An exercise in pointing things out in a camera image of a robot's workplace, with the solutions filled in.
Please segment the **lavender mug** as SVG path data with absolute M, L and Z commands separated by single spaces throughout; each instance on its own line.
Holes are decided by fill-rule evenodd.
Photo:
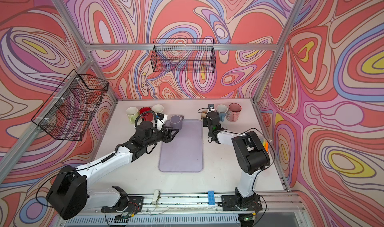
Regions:
M 170 126 L 173 129 L 181 130 L 182 127 L 183 127 L 183 120 L 184 120 L 184 116 L 182 116 L 182 115 L 173 115 L 170 118 Z

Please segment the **blue floral mug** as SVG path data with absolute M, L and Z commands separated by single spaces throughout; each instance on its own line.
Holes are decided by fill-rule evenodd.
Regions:
M 228 113 L 228 107 L 224 104 L 219 104 L 217 105 L 216 110 L 219 113 L 220 122 L 224 122 Z

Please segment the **pink cartoon mug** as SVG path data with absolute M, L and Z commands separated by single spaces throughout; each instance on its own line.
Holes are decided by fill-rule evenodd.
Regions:
M 228 106 L 227 120 L 230 122 L 236 122 L 240 116 L 242 107 L 238 103 L 231 103 Z

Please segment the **white mug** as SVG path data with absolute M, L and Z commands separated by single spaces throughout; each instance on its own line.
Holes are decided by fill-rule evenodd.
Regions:
M 152 111 L 154 111 L 156 114 L 163 114 L 164 106 L 161 104 L 156 104 L 152 107 Z

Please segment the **red mug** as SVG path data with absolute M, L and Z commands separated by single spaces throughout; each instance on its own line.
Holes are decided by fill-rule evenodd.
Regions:
M 151 113 L 152 109 L 151 107 L 142 107 L 139 110 L 139 114 L 142 121 L 149 121 L 151 122 L 154 119 L 153 114 Z

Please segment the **light green mug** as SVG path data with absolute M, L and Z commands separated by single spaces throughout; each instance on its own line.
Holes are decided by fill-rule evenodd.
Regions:
M 134 124 L 139 116 L 139 109 L 137 107 L 129 107 L 126 110 L 126 115 L 129 118 L 131 124 Z

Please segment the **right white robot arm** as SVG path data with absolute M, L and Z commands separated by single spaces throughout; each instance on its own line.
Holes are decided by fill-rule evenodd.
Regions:
M 203 126 L 208 128 L 209 141 L 233 147 L 242 170 L 235 193 L 222 195 L 218 206 L 224 211 L 261 211 L 261 196 L 255 192 L 254 186 L 258 175 L 271 166 L 269 153 L 261 138 L 254 131 L 243 134 L 228 131 L 221 126 L 219 113 L 216 111 L 206 114 Z

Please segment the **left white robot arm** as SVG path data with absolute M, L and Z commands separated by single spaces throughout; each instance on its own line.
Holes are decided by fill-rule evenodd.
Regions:
M 158 143 L 171 142 L 179 132 L 178 128 L 165 125 L 154 111 L 153 121 L 135 120 L 135 133 L 114 151 L 90 163 L 73 167 L 64 166 L 57 174 L 46 200 L 64 220 L 69 220 L 82 210 L 101 208 L 104 213 L 123 213 L 132 202 L 119 186 L 96 190 L 92 186 L 102 177 L 118 168 L 128 165 L 143 154 L 150 154 L 148 147 Z

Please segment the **box of coloured markers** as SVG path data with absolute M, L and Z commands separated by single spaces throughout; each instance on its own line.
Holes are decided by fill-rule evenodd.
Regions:
M 262 143 L 263 143 L 264 149 L 265 149 L 266 152 L 268 153 L 268 152 L 269 152 L 269 146 L 270 146 L 268 140 L 267 140 L 267 139 L 263 139 L 263 140 L 262 140 Z

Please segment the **blue toy brick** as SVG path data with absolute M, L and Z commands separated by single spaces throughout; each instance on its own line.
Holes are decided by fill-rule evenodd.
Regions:
M 214 191 L 208 191 L 207 195 L 208 195 L 208 204 L 209 204 L 209 206 L 215 206 L 216 205 L 215 192 Z

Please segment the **white clip on rail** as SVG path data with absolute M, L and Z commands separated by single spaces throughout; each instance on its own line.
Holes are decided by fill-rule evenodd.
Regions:
M 159 201 L 159 198 L 160 198 L 160 194 L 161 192 L 159 190 L 155 190 L 154 191 L 154 194 L 153 194 L 153 198 L 152 198 L 152 205 L 157 205 L 158 204 L 158 201 Z

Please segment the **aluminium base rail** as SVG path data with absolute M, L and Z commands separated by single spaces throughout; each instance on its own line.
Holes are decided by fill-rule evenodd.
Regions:
M 128 220 L 100 210 L 83 211 L 70 220 L 59 220 L 56 227 L 310 227 L 303 203 L 297 195 L 262 193 L 262 209 L 249 221 L 242 217 L 249 211 L 224 211 L 222 193 L 215 193 L 209 204 L 207 193 L 161 194 L 156 205 L 152 196 L 144 195 L 142 210 Z

